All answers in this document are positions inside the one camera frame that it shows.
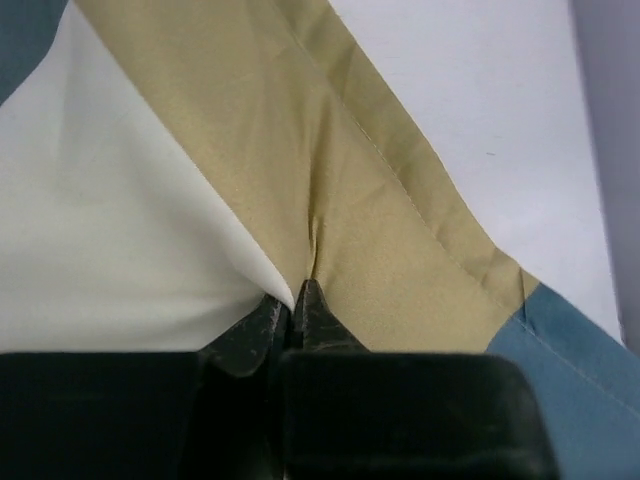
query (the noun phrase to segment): blue fabric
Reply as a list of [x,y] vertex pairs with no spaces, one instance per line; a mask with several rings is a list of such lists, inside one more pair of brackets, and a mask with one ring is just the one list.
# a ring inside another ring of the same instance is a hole
[[563,478],[640,478],[640,358],[544,285],[488,352],[528,377]]
[[0,105],[42,61],[67,0],[0,0]]

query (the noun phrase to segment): gray surface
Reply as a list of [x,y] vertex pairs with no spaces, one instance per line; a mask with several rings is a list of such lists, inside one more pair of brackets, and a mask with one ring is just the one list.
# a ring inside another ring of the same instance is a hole
[[574,0],[624,338],[640,352],[640,2]]

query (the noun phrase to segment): stitching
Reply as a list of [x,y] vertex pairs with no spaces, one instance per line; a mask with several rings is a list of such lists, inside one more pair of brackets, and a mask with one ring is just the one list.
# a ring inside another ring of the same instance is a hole
[[595,387],[597,390],[599,390],[604,396],[610,398],[611,400],[613,400],[615,403],[617,403],[618,405],[620,405],[621,407],[623,407],[624,409],[628,410],[629,413],[631,413],[634,417],[636,417],[636,420],[640,421],[640,412],[638,412],[635,408],[633,408],[631,405],[628,405],[624,400],[621,400],[620,398],[618,398],[613,392],[611,392],[610,390],[605,389],[600,382],[598,382],[596,379],[590,377],[586,372],[580,370],[578,367],[576,367],[571,361],[569,361],[567,358],[565,358],[564,356],[562,356],[560,353],[558,353],[549,343],[545,342],[542,338],[540,338],[524,321],[524,319],[522,318],[522,314],[516,314],[513,316],[513,318],[522,326],[522,328],[524,328],[524,330],[531,335],[538,343],[540,343],[540,345],[542,345],[544,348],[546,348],[547,350],[549,350],[551,352],[552,355],[554,355],[555,357],[559,358],[560,361],[562,363],[564,363],[567,367],[569,367],[569,369],[573,370],[576,374],[578,374],[578,376],[580,376],[583,380],[585,380],[587,383],[591,384],[593,387]]
[[[276,11],[277,15],[282,19],[282,21],[285,23],[287,30],[289,30],[291,36],[293,37],[293,39],[295,40],[298,48],[303,52],[304,56],[309,60],[309,62],[311,63],[312,67],[314,68],[314,70],[321,74],[323,78],[326,79],[326,75],[325,73],[322,71],[322,69],[320,69],[320,67],[318,67],[316,61],[314,60],[314,58],[311,56],[311,54],[309,53],[309,51],[307,50],[307,48],[304,46],[304,44],[302,43],[302,41],[298,38],[298,35],[296,35],[296,32],[293,30],[293,28],[291,27],[291,25],[289,24],[289,22],[286,20],[286,18],[284,17],[283,13],[280,11],[280,9],[275,5],[275,3],[273,2],[273,0],[271,0],[269,2],[269,4],[272,6],[272,8]],[[331,91],[332,95],[336,98],[336,100],[338,101],[338,103],[342,106],[342,108],[346,111],[346,113],[348,114],[349,118],[351,118],[351,120],[353,121],[353,123],[355,123],[358,128],[360,129],[360,131],[362,132],[362,134],[365,136],[365,138],[368,140],[369,144],[375,149],[375,151],[377,152],[378,156],[380,157],[380,159],[383,161],[383,163],[385,164],[385,166],[389,169],[389,171],[391,172],[393,178],[396,180],[396,182],[400,185],[400,188],[402,188],[402,191],[405,193],[405,196],[407,197],[407,199],[409,200],[409,202],[411,203],[411,206],[413,208],[413,211],[418,215],[418,217],[420,218],[420,220],[422,221],[422,224],[425,226],[426,230],[429,232],[429,235],[435,240],[436,244],[438,244],[440,246],[440,248],[444,251],[444,253],[446,254],[446,256],[449,258],[449,260],[455,265],[457,266],[467,277],[469,277],[473,283],[480,288],[480,290],[486,294],[486,296],[489,298],[489,300],[491,300],[493,303],[495,303],[497,306],[507,310],[507,311],[511,311],[511,308],[506,307],[500,300],[498,300],[493,292],[491,292],[490,290],[488,290],[484,285],[482,285],[482,283],[480,282],[480,280],[478,280],[476,277],[474,277],[473,275],[471,275],[471,273],[469,273],[469,271],[464,268],[460,262],[458,260],[456,260],[453,255],[451,255],[451,253],[445,248],[445,246],[440,242],[440,240],[438,240],[437,236],[435,235],[435,233],[433,232],[433,230],[429,227],[429,225],[427,224],[427,222],[425,221],[424,217],[422,216],[422,214],[420,213],[420,211],[418,210],[418,208],[416,207],[415,202],[413,201],[413,199],[411,198],[411,195],[409,195],[409,192],[407,191],[407,189],[405,188],[405,186],[402,184],[402,182],[400,181],[400,179],[398,178],[398,176],[396,175],[396,172],[393,171],[393,168],[391,167],[391,164],[389,163],[389,161],[386,159],[386,157],[384,156],[384,154],[382,153],[382,151],[380,150],[380,148],[378,148],[378,146],[376,145],[376,143],[371,139],[371,137],[369,136],[369,134],[366,132],[366,130],[362,127],[362,125],[360,125],[360,123],[358,122],[358,120],[354,117],[353,113],[351,112],[351,110],[345,105],[345,103],[342,101],[342,99],[338,96],[337,92],[335,91],[335,89],[333,88],[333,86],[330,84],[330,88],[329,90]]]

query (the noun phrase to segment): beige fabric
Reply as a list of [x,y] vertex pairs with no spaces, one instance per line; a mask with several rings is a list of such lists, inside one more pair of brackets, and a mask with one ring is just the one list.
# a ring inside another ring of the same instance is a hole
[[484,349],[537,282],[495,248],[326,0],[78,0],[297,291],[384,350]]

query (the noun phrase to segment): tan stripe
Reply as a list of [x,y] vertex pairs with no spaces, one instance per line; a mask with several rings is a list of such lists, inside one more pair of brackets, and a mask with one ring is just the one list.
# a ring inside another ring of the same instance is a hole
[[369,347],[483,349],[535,286],[325,0],[79,0],[293,290]]

